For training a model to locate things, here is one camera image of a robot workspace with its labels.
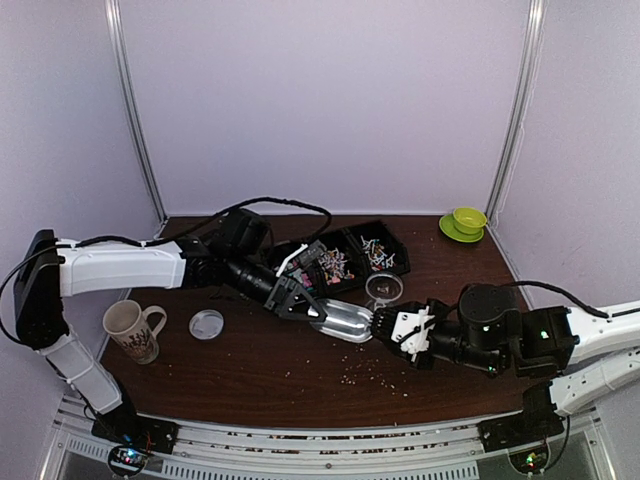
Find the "metal scoop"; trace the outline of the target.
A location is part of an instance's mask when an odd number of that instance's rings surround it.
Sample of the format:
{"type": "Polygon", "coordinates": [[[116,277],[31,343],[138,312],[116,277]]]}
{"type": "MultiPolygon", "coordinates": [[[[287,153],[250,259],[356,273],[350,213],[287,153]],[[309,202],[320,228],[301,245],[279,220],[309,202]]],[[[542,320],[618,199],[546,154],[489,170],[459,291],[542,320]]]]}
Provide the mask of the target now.
{"type": "Polygon", "coordinates": [[[310,323],[318,332],[354,344],[372,339],[373,312],[363,306],[330,298],[318,299],[325,307],[323,323],[310,323]]]}

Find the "clear plastic cup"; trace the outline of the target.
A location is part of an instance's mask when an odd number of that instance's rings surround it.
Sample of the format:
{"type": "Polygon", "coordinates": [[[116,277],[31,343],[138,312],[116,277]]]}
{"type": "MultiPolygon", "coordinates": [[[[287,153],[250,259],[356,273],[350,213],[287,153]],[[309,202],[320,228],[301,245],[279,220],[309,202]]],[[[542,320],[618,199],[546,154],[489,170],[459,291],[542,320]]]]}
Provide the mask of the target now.
{"type": "Polygon", "coordinates": [[[375,311],[398,301],[404,293],[404,283],[392,272],[379,271],[367,278],[365,292],[368,296],[367,308],[375,311]]]}

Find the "black three-compartment candy tray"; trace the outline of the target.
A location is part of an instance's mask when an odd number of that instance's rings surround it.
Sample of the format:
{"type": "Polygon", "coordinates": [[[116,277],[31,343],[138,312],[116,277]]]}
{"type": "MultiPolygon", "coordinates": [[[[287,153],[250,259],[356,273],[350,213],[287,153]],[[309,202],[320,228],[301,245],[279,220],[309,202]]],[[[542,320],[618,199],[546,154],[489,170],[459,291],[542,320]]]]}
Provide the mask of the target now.
{"type": "Polygon", "coordinates": [[[284,268],[286,276],[301,283],[315,298],[362,288],[377,272],[402,276],[411,271],[405,245],[380,220],[326,232],[319,241],[325,250],[308,265],[293,259],[284,268]]]}

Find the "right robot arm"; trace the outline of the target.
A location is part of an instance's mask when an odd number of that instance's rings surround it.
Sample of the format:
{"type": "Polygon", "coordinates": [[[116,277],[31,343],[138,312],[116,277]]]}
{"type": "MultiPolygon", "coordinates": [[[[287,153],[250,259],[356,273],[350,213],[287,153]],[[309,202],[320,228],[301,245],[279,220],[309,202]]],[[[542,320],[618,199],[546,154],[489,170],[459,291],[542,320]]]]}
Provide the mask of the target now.
{"type": "Polygon", "coordinates": [[[490,377],[513,369],[543,378],[527,391],[513,419],[519,440],[535,440],[551,424],[639,378],[639,305],[595,308],[551,286],[567,306],[523,312],[517,283],[470,284],[457,302],[408,302],[375,311],[371,333],[417,369],[437,359],[490,377]]]}

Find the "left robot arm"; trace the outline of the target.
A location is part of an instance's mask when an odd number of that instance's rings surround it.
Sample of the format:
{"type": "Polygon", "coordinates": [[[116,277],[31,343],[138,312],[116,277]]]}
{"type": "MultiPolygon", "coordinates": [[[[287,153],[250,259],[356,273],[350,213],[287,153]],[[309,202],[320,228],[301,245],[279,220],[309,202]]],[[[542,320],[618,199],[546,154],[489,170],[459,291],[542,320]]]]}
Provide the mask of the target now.
{"type": "Polygon", "coordinates": [[[44,356],[123,444],[144,433],[142,419],[114,377],[73,333],[62,300],[87,292],[134,288],[195,289],[228,285],[285,320],[319,323],[327,314],[302,284],[252,261],[268,221],[245,208],[224,214],[218,230],[154,241],[117,236],[64,241],[39,231],[14,279],[15,334],[44,356]]]}

